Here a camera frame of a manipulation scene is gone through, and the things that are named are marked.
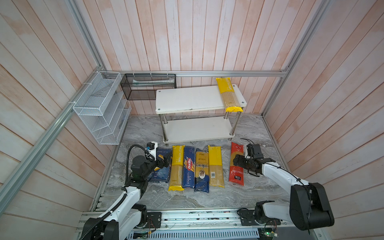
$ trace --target pasta package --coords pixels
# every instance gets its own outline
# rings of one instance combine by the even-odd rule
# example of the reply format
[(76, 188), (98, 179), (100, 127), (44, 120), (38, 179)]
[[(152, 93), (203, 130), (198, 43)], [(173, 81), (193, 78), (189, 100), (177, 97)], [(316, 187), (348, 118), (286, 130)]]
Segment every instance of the pasta package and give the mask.
[(209, 185), (224, 187), (223, 163), (221, 160), (221, 147), (208, 145), (209, 158)]
[(183, 188), (195, 187), (195, 147), (184, 147)]
[(183, 191), (183, 159), (184, 147), (173, 146), (172, 150), (172, 167), (170, 169), (170, 179), (168, 191)]
[(196, 151), (195, 192), (209, 192), (209, 161), (208, 153)]
[[(158, 148), (156, 150), (156, 158), (159, 160), (159, 158), (164, 159), (165, 156), (168, 156), (172, 152), (172, 149), (161, 149)], [(170, 173), (170, 165), (168, 167), (163, 167), (161, 169), (155, 170), (151, 173), (149, 182), (169, 182), (169, 173)]]
[(229, 181), (244, 186), (244, 169), (233, 165), (233, 160), (235, 159), (236, 154), (243, 155), (244, 146), (232, 142), (231, 162), (229, 164)]
[(237, 100), (230, 78), (216, 78), (221, 99), (223, 100), (226, 112), (242, 112), (240, 103)]

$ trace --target white wire basket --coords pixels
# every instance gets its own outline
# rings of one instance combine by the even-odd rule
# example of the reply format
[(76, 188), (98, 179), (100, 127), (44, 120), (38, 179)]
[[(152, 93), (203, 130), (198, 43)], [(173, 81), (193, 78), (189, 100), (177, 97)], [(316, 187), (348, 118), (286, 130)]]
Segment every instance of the white wire basket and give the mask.
[(123, 127), (127, 122), (131, 106), (124, 109), (124, 92), (112, 96), (102, 116), (79, 115), (85, 126), (99, 144), (119, 144)]
[(121, 75), (118, 72), (98, 72), (76, 101), (73, 110), (79, 116), (102, 116), (120, 82)]

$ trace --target wire basket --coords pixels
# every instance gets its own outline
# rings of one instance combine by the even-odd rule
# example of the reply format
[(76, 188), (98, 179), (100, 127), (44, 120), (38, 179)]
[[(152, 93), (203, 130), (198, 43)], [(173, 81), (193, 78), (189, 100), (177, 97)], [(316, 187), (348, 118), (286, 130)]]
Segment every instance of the wire basket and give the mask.
[(118, 72), (99, 72), (73, 106), (77, 115), (102, 116), (113, 97), (121, 75)]
[(124, 109), (127, 100), (122, 96), (123, 92), (113, 95), (102, 116), (79, 115), (99, 144), (119, 144), (120, 132), (131, 111), (131, 106)]
[(126, 73), (121, 87), (128, 100), (156, 100), (156, 90), (176, 88), (176, 75), (167, 73)]

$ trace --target yellow pasta package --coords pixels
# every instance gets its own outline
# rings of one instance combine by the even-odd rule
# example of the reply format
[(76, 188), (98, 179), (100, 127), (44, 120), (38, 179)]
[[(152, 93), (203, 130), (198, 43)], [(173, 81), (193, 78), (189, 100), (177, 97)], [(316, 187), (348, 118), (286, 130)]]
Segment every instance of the yellow pasta package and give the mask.
[(209, 185), (224, 187), (223, 163), (221, 160), (221, 147), (208, 145), (209, 159)]
[(170, 169), (170, 179), (168, 191), (183, 191), (183, 160), (184, 160), (184, 147), (173, 146), (172, 150), (172, 167)]
[(226, 112), (242, 112), (240, 103), (237, 100), (230, 78), (216, 78), (221, 99), (223, 100)]

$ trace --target marble floor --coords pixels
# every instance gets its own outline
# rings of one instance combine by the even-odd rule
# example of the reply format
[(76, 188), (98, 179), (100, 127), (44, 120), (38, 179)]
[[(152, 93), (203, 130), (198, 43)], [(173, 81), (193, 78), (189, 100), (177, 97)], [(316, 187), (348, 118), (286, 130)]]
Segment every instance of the marble floor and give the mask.
[[(199, 117), (207, 117), (207, 115), (167, 116), (168, 119)], [(233, 123), (235, 116), (230, 116), (229, 120)], [(260, 116), (244, 114), (240, 117), (235, 137), (232, 141), (238, 144), (248, 144), (246, 140), (240, 138), (248, 138), (254, 143), (260, 144), (264, 157), (273, 158), (282, 165)], [(99, 200), (98, 210), (106, 210), (121, 194), (121, 186), (125, 180), (127, 148), (132, 144), (145, 146), (147, 142), (151, 141), (158, 142), (160, 148), (172, 148), (172, 146), (166, 147), (162, 142), (162, 129), (158, 116), (130, 116), (111, 171), (111, 176)], [(281, 203), (289, 202), (289, 194), (265, 176), (254, 177), (245, 172), (244, 186), (228, 181), (231, 153), (231, 142), (228, 139), (184, 142), (180, 144), (195, 146), (200, 149), (203, 149), (208, 144), (221, 146), (225, 188), (210, 187), (209, 193), (194, 192), (193, 189), (168, 191), (168, 184), (166, 183), (149, 183), (147, 191), (138, 203), (147, 205), (148, 209), (193, 209), (255, 207), (256, 202), (264, 200), (274, 200)], [(142, 150), (134, 148), (131, 151), (129, 164), (132, 158), (139, 154), (142, 154)]]

